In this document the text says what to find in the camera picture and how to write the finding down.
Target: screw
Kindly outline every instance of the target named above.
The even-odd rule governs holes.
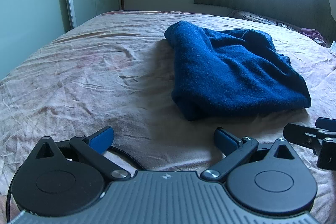
[[[220,173],[216,170],[205,170],[203,172],[203,176],[208,178],[208,179],[215,179],[220,176]]]
[[[123,179],[128,176],[128,172],[126,170],[114,170],[111,173],[111,176],[116,178],[116,179]]]

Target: triangular cutout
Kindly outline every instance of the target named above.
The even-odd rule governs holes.
[[[52,152],[48,143],[44,143],[40,151],[36,155],[36,159],[53,157],[54,153]]]
[[[286,145],[279,145],[277,151],[274,154],[274,157],[280,158],[280,159],[287,159],[287,160],[293,160],[294,157],[291,154],[291,152],[288,150],[288,147]]]

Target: folded sweater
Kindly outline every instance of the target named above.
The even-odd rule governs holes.
[[[172,99],[190,121],[311,106],[304,79],[265,32],[180,21],[165,37],[175,51]]]

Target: black cable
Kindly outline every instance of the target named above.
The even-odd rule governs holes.
[[[146,170],[145,167],[142,166],[141,163],[139,163],[135,158],[133,158],[130,154],[128,154],[127,152],[116,148],[114,146],[110,146],[108,149],[108,151],[112,151],[112,152],[116,152],[118,154],[120,154],[121,156],[124,156],[127,160],[129,160],[135,168],[137,168],[138,170]]]
[[[16,170],[16,172],[15,172],[13,178],[12,178],[12,181],[10,182],[10,185],[8,187],[7,198],[6,198],[6,220],[7,220],[7,223],[11,221],[10,209],[11,209],[11,197],[12,197],[12,183],[13,183],[13,180],[14,180],[17,172],[19,172],[21,166],[22,165],[20,165],[20,167]]]

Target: bed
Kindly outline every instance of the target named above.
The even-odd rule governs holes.
[[[312,106],[244,119],[187,121],[171,99],[174,51],[164,39],[164,31],[180,20],[214,30],[269,33],[277,51],[304,77]],[[200,172],[223,157],[213,143],[219,126],[240,138],[273,143],[289,122],[314,126],[319,116],[335,117],[335,69],[335,53],[278,26],[181,12],[99,15],[42,47],[0,82],[0,223],[5,223],[9,183],[42,136],[61,141],[111,125],[114,146],[145,168]],[[294,148],[318,183],[311,213],[321,223],[334,223],[336,172],[318,169],[311,151]],[[12,202],[11,216],[17,213]]]

